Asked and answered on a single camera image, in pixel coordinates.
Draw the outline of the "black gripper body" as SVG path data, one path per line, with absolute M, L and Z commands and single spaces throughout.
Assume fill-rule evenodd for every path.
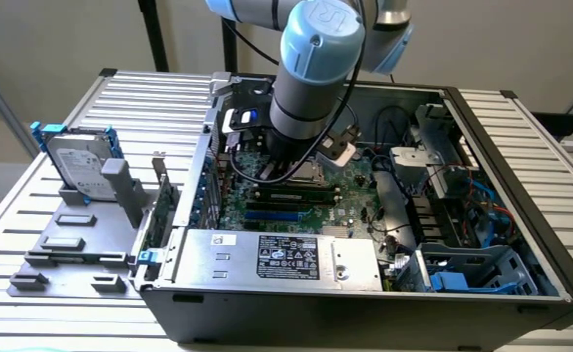
M 259 177 L 267 181 L 283 177 L 291 171 L 304 157 L 316 138 L 293 139 L 283 135 L 276 129 L 265 129 L 264 140 L 269 159 L 268 164 L 259 172 Z

